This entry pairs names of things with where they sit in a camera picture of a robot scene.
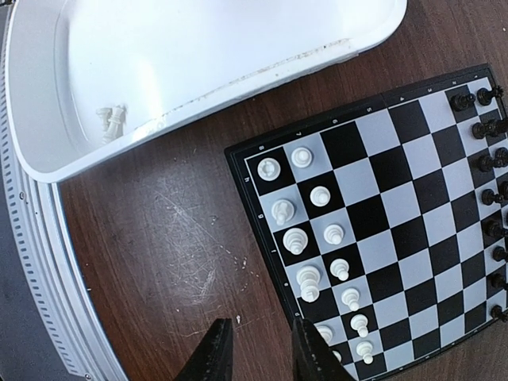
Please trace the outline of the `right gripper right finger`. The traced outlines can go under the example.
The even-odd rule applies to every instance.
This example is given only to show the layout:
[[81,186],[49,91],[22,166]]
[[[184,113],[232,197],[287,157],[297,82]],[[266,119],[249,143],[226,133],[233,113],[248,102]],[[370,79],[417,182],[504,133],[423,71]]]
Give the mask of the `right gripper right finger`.
[[351,380],[316,326],[296,317],[292,323],[293,380]]

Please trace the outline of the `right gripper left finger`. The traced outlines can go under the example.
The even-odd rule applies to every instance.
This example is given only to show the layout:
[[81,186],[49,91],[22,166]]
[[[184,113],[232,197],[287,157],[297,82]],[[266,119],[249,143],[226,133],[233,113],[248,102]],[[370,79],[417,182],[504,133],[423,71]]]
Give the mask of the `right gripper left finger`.
[[218,318],[175,380],[231,380],[232,377],[233,322],[230,318]]

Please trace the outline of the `white chess pawn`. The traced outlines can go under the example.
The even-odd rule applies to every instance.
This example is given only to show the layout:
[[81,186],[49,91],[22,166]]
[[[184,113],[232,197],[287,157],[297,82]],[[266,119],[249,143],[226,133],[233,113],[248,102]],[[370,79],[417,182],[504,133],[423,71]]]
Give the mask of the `white chess pawn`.
[[330,273],[340,281],[346,281],[349,277],[349,264],[344,259],[335,259],[329,266]]
[[351,318],[350,326],[359,336],[365,338],[368,334],[368,318],[363,314],[356,314]]
[[339,245],[344,239],[344,230],[338,224],[331,224],[325,228],[323,237],[328,244]]
[[291,153],[291,162],[298,168],[306,168],[312,164],[313,153],[306,147],[297,147]]
[[341,301],[355,312],[360,308],[360,292],[356,288],[350,287],[342,292]]
[[323,186],[317,186],[310,192],[310,201],[317,207],[326,206],[331,199],[330,191]]
[[333,350],[332,352],[333,352],[333,355],[337,358],[337,360],[339,362],[341,362],[342,361],[341,354],[338,351],[335,351],[335,350]]
[[361,341],[356,346],[356,353],[362,358],[365,364],[371,364],[373,362],[373,344],[370,341]]

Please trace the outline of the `white chess queen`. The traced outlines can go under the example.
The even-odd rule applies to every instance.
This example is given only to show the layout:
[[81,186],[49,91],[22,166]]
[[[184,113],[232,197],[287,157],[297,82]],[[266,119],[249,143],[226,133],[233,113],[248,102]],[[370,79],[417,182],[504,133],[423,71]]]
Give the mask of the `white chess queen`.
[[296,280],[300,286],[301,298],[305,302],[316,302],[320,294],[318,288],[321,280],[320,271],[312,265],[302,267],[296,274]]

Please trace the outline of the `white chess bishop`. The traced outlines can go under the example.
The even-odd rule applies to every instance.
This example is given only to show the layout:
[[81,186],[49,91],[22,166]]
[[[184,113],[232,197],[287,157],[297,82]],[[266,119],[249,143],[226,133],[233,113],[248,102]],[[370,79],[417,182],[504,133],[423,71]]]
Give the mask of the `white chess bishop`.
[[283,235],[283,246],[293,255],[300,255],[308,245],[308,236],[300,228],[288,229]]

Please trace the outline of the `white rectangular tray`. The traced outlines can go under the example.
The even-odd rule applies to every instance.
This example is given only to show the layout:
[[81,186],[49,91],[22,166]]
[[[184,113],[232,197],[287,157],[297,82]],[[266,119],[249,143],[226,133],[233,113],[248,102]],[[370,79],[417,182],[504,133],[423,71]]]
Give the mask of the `white rectangular tray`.
[[[350,60],[405,1],[17,1],[6,95],[22,168],[56,183],[253,95]],[[96,110],[124,105],[102,144]]]

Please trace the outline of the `white chess knight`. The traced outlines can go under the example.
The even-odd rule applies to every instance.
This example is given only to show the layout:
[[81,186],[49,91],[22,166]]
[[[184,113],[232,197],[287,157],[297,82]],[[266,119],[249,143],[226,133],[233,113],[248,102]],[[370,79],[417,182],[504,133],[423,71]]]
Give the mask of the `white chess knight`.
[[334,337],[334,331],[327,325],[317,325],[318,332],[321,334],[326,344],[330,344]]

